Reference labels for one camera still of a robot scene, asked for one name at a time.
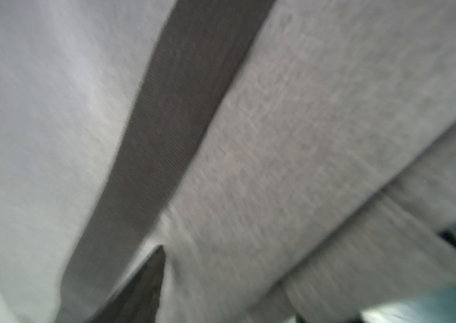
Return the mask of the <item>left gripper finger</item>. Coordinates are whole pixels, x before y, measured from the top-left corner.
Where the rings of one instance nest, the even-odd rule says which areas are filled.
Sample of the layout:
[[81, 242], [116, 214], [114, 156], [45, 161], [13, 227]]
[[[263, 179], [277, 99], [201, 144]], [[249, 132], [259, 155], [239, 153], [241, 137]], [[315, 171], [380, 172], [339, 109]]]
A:
[[154, 323], [161, 300], [165, 261], [165, 249], [159, 246], [89, 322]]

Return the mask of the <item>grey laptop bag with strap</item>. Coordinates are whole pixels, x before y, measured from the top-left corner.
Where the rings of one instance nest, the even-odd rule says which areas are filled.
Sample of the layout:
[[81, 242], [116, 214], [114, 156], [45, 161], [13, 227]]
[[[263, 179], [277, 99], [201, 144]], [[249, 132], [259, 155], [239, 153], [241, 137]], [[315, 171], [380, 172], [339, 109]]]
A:
[[0, 1], [0, 322], [345, 322], [456, 284], [456, 1]]

